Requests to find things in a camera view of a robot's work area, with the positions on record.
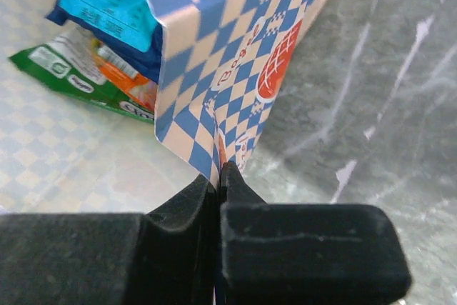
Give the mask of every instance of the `blue package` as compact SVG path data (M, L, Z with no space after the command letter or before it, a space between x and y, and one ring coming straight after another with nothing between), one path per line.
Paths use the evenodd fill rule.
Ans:
M92 31L140 74L159 82L162 28L146 0L57 0L46 18Z

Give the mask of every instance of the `green snack bag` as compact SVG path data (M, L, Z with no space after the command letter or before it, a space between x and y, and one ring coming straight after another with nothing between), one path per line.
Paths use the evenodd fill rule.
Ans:
M80 27L9 57L22 72L51 90L149 123L154 113L103 75L91 54L93 36Z

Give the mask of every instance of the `checkered paper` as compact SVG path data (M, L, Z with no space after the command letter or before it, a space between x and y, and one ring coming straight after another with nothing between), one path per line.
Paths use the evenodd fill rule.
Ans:
M156 136L213 183L240 170L319 0L149 0L165 26Z

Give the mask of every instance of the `blue and white checkered pattern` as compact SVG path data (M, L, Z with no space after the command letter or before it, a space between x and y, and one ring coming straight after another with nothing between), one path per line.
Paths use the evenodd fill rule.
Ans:
M314 1L149 0L166 27L156 103L159 141L216 183L219 130L227 157L242 168L273 103L256 99L257 78L274 47ZM261 31L249 41L262 18ZM215 87L224 71L230 71L227 81ZM237 143L240 138L245 146ZM246 147L239 161L237 151Z

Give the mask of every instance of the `barcode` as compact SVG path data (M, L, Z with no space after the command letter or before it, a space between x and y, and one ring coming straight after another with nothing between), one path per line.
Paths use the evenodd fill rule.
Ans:
M134 79L138 72L134 67L130 66L125 62L118 54L112 51L108 46L102 46L99 49L99 56L103 57L113 66L119 68L122 72L128 75L131 79Z

